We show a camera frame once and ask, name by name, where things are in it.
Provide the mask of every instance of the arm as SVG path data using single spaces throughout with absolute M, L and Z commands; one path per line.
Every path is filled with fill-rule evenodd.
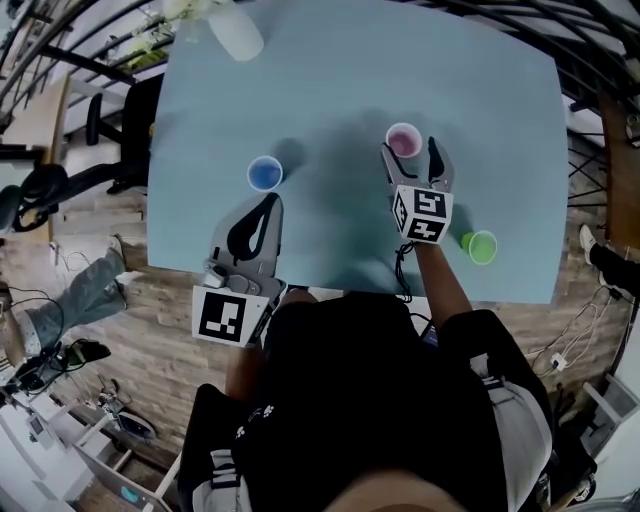
M 250 402 L 263 365 L 264 354 L 259 344 L 251 348 L 229 347 L 224 394 L 240 402 Z
M 440 331 L 449 318 L 472 311 L 473 308 L 440 246 L 418 243 L 415 250 L 433 324 Z

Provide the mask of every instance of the cable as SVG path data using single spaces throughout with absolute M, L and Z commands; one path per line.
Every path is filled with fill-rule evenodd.
M 605 312 L 607 311 L 607 308 L 609 307 L 609 304 L 611 304 L 611 297 L 609 297 L 609 299 L 607 300 L 607 303 L 605 304 L 604 309 L 602 310 L 602 313 L 600 313 L 600 316 L 595 320 L 595 322 L 593 324 L 593 329 L 591 330 L 591 335 L 589 336 L 589 341 L 587 341 L 587 345 L 584 347 L 582 352 L 580 352 L 580 354 L 578 354 L 576 356 L 576 358 L 573 361 L 571 361 L 570 363 L 567 363 L 567 366 L 565 366 L 565 368 L 571 368 L 574 364 L 576 364 L 578 359 L 580 359 L 583 355 L 585 355 L 587 353 L 587 350 L 589 350 L 589 347 L 591 346 L 591 341 L 593 340 L 593 335 L 595 334 L 596 328 L 598 327 L 598 322 L 604 316 Z M 577 343 L 577 340 L 576 340 L 575 343 L 573 343 L 573 345 L 567 346 L 567 348 L 562 353 L 562 357 L 564 357 L 565 360 L 567 358 L 567 355 L 569 354 L 569 350 L 571 350 L 576 345 L 576 343 Z
M 404 261 L 404 257 L 413 251 L 413 246 L 415 242 L 409 242 L 406 244 L 402 244 L 400 249 L 396 251 L 396 279 L 400 286 L 402 287 L 402 301 L 405 304 L 409 304 L 413 300 L 413 296 L 411 295 L 411 288 L 409 287 L 409 283 L 404 277 L 404 273 L 402 272 L 402 262 Z
M 557 345 L 561 340 L 562 337 L 567 333 L 567 331 L 571 328 L 571 326 L 573 325 L 573 323 L 578 320 L 588 309 L 593 308 L 594 309 L 594 314 L 593 314 L 593 319 L 591 320 L 591 323 L 589 324 L 588 327 L 586 327 L 585 329 L 583 329 L 577 336 L 574 336 L 569 343 L 567 344 L 567 346 L 565 347 L 565 349 L 562 352 L 562 356 L 564 357 L 564 355 L 566 355 L 577 343 L 578 341 L 580 341 L 580 339 L 585 336 L 586 334 L 589 333 L 589 331 L 591 331 L 591 334 L 593 336 L 593 330 L 595 329 L 598 320 L 602 317 L 602 314 L 604 314 L 604 311 L 606 311 L 607 306 L 609 305 L 609 302 L 611 301 L 611 297 L 609 297 L 609 299 L 607 300 L 607 304 L 605 305 L 604 310 L 602 311 L 602 313 L 600 314 L 600 316 L 598 316 L 598 306 L 596 306 L 593 301 L 595 300 L 596 296 L 598 295 L 598 293 L 600 292 L 600 290 L 602 290 L 603 288 L 607 288 L 606 286 L 600 286 L 591 296 L 591 299 L 589 300 L 589 302 L 587 302 L 584 306 L 582 306 L 582 308 L 580 309 L 580 311 L 578 311 L 578 313 L 576 313 L 576 315 L 569 320 L 569 322 L 567 323 L 567 325 L 565 326 L 565 328 L 562 330 L 562 332 L 560 333 L 560 335 L 555 338 L 551 343 L 549 343 L 546 347 L 534 351 L 534 352 L 530 352 L 529 354 L 527 354 L 527 356 L 531 356 L 533 354 L 537 354 L 535 359 L 533 360 L 533 362 L 531 363 L 531 368 L 534 369 L 536 363 L 538 362 L 538 360 L 540 359 L 540 357 L 542 356 L 542 354 L 544 354 L 547 350 L 549 350 L 550 348 L 554 347 L 555 345 Z M 551 368 L 551 370 L 545 372 L 542 375 L 538 375 L 539 378 L 544 378 L 547 375 L 549 375 L 551 372 L 553 372 L 555 370 L 555 368 Z

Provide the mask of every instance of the plastic cup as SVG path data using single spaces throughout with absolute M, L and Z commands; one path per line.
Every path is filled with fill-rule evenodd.
M 463 235 L 460 245 L 476 265 L 488 265 L 496 257 L 498 241 L 491 231 Z
M 409 123 L 396 123 L 387 130 L 385 142 L 396 156 L 413 158 L 422 150 L 422 135 Z
M 249 164 L 247 179 L 258 192 L 269 192 L 282 182 L 282 164 L 272 156 L 263 155 Z

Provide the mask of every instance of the table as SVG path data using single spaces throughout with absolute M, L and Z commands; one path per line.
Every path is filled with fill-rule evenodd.
M 67 111 L 71 80 L 69 75 L 63 76 L 57 82 L 47 86 L 42 94 L 33 98 L 27 108 L 16 114 L 15 120 L 9 125 L 2 136 L 4 144 L 26 144 L 38 146 L 45 150 L 42 163 L 59 163 L 62 151 L 62 135 L 64 130 L 64 116 Z M 0 181 L 2 187 L 9 184 L 20 184 L 31 169 L 21 169 L 8 176 L 3 173 Z M 20 233 L 15 236 L 21 241 L 35 243 L 49 243 L 51 241 L 51 222 L 34 231 Z
M 403 120 L 433 135 L 453 163 L 456 207 L 443 249 L 469 297 L 550 301 L 568 187 L 551 58 L 414 5 L 265 0 L 246 9 L 265 38 L 256 59 L 233 61 L 202 21 L 197 43 L 184 26 L 172 49 L 152 145 L 151 265 L 201 272 L 216 223 L 255 193 L 247 165 L 274 154 L 287 168 L 277 190 L 285 212 L 278 277 L 399 292 L 402 240 L 379 145 Z M 491 265 L 473 265 L 459 248 L 470 228 L 496 234 Z M 423 295 L 413 257 L 404 270 Z
M 640 154 L 629 144 L 627 114 L 622 107 L 603 95 L 600 112 L 607 150 L 605 236 L 618 247 L 640 249 Z

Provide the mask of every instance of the black chair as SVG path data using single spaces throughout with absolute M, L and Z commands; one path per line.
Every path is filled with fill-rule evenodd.
M 89 105 L 87 145 L 95 146 L 100 135 L 103 135 L 120 144 L 121 162 L 125 164 L 129 161 L 143 162 L 146 159 L 147 175 L 137 184 L 138 186 L 146 187 L 147 185 L 149 144 L 163 78 L 164 75 L 157 75 L 131 86 L 122 111 L 122 132 L 101 119 L 102 94 L 94 96 Z M 114 183 L 114 187 L 117 191 L 118 183 Z

